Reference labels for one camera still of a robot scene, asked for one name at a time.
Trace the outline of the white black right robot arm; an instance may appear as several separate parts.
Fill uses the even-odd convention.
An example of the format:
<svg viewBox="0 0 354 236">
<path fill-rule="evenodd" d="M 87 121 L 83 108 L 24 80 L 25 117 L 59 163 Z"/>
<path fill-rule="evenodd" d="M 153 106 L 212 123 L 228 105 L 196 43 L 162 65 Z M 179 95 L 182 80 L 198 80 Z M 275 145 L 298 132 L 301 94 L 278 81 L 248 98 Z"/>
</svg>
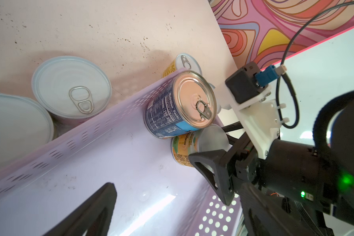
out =
<svg viewBox="0 0 354 236">
<path fill-rule="evenodd" d="M 275 139 L 260 159 L 244 134 L 229 151 L 197 152 L 189 161 L 222 203 L 240 196 L 250 236 L 331 236 L 324 214 L 354 226 L 354 91 L 321 109 L 313 140 Z"/>
</svg>

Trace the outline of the lilac plastic basket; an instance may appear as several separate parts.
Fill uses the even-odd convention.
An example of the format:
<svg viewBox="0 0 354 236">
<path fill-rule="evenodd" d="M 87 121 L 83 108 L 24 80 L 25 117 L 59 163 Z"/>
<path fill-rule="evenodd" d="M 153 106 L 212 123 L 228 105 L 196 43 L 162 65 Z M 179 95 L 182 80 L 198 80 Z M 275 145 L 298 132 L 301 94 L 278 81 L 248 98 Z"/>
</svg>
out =
<svg viewBox="0 0 354 236">
<path fill-rule="evenodd" d="M 143 113 L 164 78 L 0 171 L 0 236 L 48 232 L 106 183 L 117 191 L 110 236 L 233 236 L 242 213 L 178 164 Z"/>
</svg>

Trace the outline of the blue labelled tin can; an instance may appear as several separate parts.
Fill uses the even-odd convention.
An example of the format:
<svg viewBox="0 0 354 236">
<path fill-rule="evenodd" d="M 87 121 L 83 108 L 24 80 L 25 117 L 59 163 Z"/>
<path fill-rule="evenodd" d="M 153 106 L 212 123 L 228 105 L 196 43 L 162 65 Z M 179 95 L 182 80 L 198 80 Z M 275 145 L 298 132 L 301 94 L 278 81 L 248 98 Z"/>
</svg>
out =
<svg viewBox="0 0 354 236">
<path fill-rule="evenodd" d="M 184 71 L 156 94 L 144 111 L 144 123 L 156 138 L 167 139 L 213 124 L 217 102 L 212 87 L 200 74 Z"/>
</svg>

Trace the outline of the orange can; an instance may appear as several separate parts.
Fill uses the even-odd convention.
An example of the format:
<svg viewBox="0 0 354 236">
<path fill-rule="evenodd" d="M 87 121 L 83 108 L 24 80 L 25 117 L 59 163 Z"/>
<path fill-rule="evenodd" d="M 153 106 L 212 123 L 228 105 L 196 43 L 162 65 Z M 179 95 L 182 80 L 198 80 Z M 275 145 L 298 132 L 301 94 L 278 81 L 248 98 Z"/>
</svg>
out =
<svg viewBox="0 0 354 236">
<path fill-rule="evenodd" d="M 189 132 L 172 139 L 171 150 L 174 160 L 183 165 L 192 167 L 188 156 L 197 152 L 230 149 L 229 140 L 224 130 L 212 124 L 206 128 Z"/>
</svg>

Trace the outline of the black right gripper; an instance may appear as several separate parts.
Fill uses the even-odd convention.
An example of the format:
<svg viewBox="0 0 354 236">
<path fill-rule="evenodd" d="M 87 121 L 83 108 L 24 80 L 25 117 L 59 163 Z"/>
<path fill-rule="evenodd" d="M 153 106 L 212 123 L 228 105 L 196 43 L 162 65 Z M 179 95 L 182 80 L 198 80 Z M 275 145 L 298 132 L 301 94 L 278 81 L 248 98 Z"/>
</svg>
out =
<svg viewBox="0 0 354 236">
<path fill-rule="evenodd" d="M 241 122 L 222 127 L 228 133 Z M 247 135 L 229 137 L 231 148 L 189 155 L 221 202 L 229 206 L 241 196 L 244 224 L 251 236 L 331 236 L 324 220 L 332 191 L 329 165 L 317 150 L 282 140 L 273 141 L 261 160 Z"/>
</svg>

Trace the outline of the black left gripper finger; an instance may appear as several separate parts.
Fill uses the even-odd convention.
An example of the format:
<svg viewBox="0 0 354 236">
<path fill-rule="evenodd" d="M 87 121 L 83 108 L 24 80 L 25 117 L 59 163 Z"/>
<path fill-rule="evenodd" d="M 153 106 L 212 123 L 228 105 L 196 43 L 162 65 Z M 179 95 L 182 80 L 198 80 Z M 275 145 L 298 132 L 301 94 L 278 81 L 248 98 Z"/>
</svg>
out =
<svg viewBox="0 0 354 236">
<path fill-rule="evenodd" d="M 106 236 L 112 220 L 117 191 L 106 183 L 46 236 Z"/>
</svg>

